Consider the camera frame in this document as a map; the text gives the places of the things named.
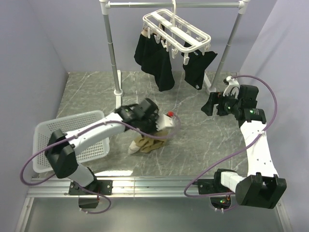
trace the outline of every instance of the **metal pole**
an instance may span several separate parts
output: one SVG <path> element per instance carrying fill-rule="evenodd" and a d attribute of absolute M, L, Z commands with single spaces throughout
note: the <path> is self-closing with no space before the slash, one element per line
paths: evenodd
<path fill-rule="evenodd" d="M 172 7 L 172 2 L 109 2 L 109 7 L 152 8 Z M 178 2 L 177 7 L 239 7 L 239 2 Z"/>
<path fill-rule="evenodd" d="M 114 81 L 115 81 L 115 94 L 122 94 L 123 92 L 120 89 L 119 80 L 118 80 L 115 51 L 114 51 L 114 46 L 113 46 L 113 43 L 112 43 L 112 32 L 111 32 L 110 18 L 108 16 L 108 14 L 104 14 L 103 16 L 104 16 L 104 23 L 105 23 L 105 29 L 106 29 L 108 49 L 110 51 L 111 62 L 112 62 L 112 74 L 114 76 Z"/>
<path fill-rule="evenodd" d="M 217 71 L 216 71 L 216 74 L 214 76 L 214 79 L 212 81 L 212 84 L 211 84 L 211 87 L 210 88 L 214 88 L 214 86 L 216 85 L 216 82 L 217 82 L 217 79 L 219 78 L 220 76 L 220 73 L 222 71 L 222 68 L 223 68 L 223 65 L 224 65 L 224 62 L 225 62 L 225 59 L 227 57 L 227 54 L 230 50 L 230 47 L 231 47 L 231 44 L 232 44 L 232 41 L 234 39 L 234 36 L 236 34 L 236 31 L 237 31 L 237 28 L 238 28 L 238 25 L 239 25 L 239 22 L 240 22 L 240 19 L 242 17 L 242 14 L 238 14 L 237 15 L 237 18 L 236 18 L 236 21 L 234 23 L 234 26 L 233 26 L 233 29 L 232 29 L 232 32 L 230 34 L 230 37 L 228 38 L 228 41 L 227 41 L 227 44 L 225 46 L 225 49 L 224 49 L 224 52 L 223 52 L 223 55 L 222 55 L 222 58 L 220 60 L 220 63 L 219 63 L 219 66 L 217 68 Z"/>

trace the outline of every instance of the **light gray wall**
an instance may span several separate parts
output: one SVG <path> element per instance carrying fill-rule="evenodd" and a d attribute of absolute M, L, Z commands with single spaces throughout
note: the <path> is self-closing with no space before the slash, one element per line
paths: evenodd
<path fill-rule="evenodd" d="M 198 0 L 178 0 L 177 2 Z M 209 0 L 236 2 L 236 0 Z M 99 0 L 29 0 L 68 71 L 110 71 L 111 62 Z M 224 70 L 238 72 L 263 27 L 276 0 L 251 0 L 244 15 Z M 142 28 L 142 17 L 154 8 L 113 8 L 110 21 L 119 69 L 136 71 L 134 52 Z M 208 68 L 216 70 L 237 8 L 178 8 L 177 14 L 212 37 L 211 48 L 219 56 Z M 180 56 L 173 69 L 182 70 Z"/>
<path fill-rule="evenodd" d="M 278 98 L 278 117 L 267 136 L 275 167 L 287 180 L 283 200 L 295 232 L 309 231 L 303 200 L 309 192 L 308 22 L 307 0 L 278 0 L 241 68 L 263 78 Z M 258 107 L 270 119 L 271 96 L 265 88 L 259 95 Z"/>
<path fill-rule="evenodd" d="M 12 232 L 27 187 L 19 171 L 35 126 L 54 118 L 67 73 L 26 0 L 0 1 L 0 231 Z M 27 179 L 33 171 L 26 172 Z"/>

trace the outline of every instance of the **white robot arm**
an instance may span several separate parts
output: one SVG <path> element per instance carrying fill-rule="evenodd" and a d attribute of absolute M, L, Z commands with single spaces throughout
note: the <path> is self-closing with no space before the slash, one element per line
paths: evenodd
<path fill-rule="evenodd" d="M 91 192 L 110 195 L 112 181 L 107 185 L 109 191 L 104 191 L 103 181 L 98 181 L 89 168 L 77 162 L 76 156 L 91 145 L 128 130 L 129 128 L 121 124 L 121 122 L 148 134 L 175 126 L 174 120 L 171 117 L 159 115 L 157 105 L 150 99 L 145 99 L 140 104 L 121 106 L 114 113 L 84 128 L 67 133 L 63 133 L 61 130 L 54 131 L 49 140 L 49 145 L 70 137 L 74 138 L 68 142 L 56 145 L 45 152 L 45 156 L 55 171 L 56 176 L 59 179 L 67 177 L 72 180 L 70 190 L 76 190 L 75 194 L 72 195 L 84 194 L 84 192 L 79 191 L 79 187 L 83 187 Z M 95 208 L 98 204 L 95 201 L 92 201 L 92 203 L 83 203 L 82 201 L 81 199 L 79 204 L 81 208 L 91 208 L 90 205 Z"/>
<path fill-rule="evenodd" d="M 236 194 L 239 205 L 274 208 L 286 190 L 286 181 L 278 177 L 270 156 L 264 131 L 266 117 L 262 109 L 256 109 L 258 88 L 239 85 L 230 76 L 225 83 L 228 84 L 225 91 L 211 93 L 201 110 L 211 116 L 217 104 L 217 115 L 233 114 L 239 122 L 246 146 L 256 140 L 257 136 L 260 137 L 247 149 L 247 177 L 239 176 L 233 170 L 218 169 L 213 182 L 215 189 L 221 192 L 231 190 Z"/>

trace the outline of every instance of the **plastic basket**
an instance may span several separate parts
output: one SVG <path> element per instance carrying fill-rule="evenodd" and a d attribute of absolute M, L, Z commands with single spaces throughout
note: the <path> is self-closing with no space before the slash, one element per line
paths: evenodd
<path fill-rule="evenodd" d="M 71 115 L 67 117 L 56 118 L 46 122 L 42 122 L 36 126 L 33 136 L 33 153 L 42 150 L 48 144 L 49 138 L 53 131 L 61 129 L 63 132 L 73 131 L 85 127 L 104 118 L 104 113 L 100 110 L 87 113 Z M 110 151 L 109 138 L 106 138 L 83 151 L 76 157 L 80 163 L 102 158 Z M 33 170 L 37 173 L 51 171 L 47 158 L 42 153 L 33 160 Z"/>

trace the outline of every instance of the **towel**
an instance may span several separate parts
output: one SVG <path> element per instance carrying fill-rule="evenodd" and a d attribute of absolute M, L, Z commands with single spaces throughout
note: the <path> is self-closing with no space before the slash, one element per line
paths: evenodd
<path fill-rule="evenodd" d="M 191 45 L 185 42 L 184 46 L 190 47 Z M 205 70 L 216 58 L 217 53 L 209 51 L 205 52 L 203 55 L 200 50 L 196 50 L 194 52 L 190 52 L 188 55 L 190 58 L 189 62 L 187 65 L 183 65 L 183 69 L 185 71 L 184 80 L 194 88 L 201 90 L 203 86 Z"/>
<path fill-rule="evenodd" d="M 156 43 L 153 34 L 148 39 L 146 30 L 143 30 L 140 35 L 134 59 L 141 65 L 142 71 L 154 76 L 159 91 L 170 90 L 174 87 L 175 81 L 169 53 L 161 43 Z"/>
<path fill-rule="evenodd" d="M 169 132 L 167 130 L 161 130 L 156 133 L 154 133 L 155 136 L 166 136 Z M 134 141 L 131 143 L 128 153 L 133 154 L 135 152 L 143 152 L 143 153 L 149 153 L 152 150 L 158 149 L 160 147 L 163 147 L 166 143 L 167 139 L 152 139 L 145 136 L 138 136 L 134 139 Z"/>

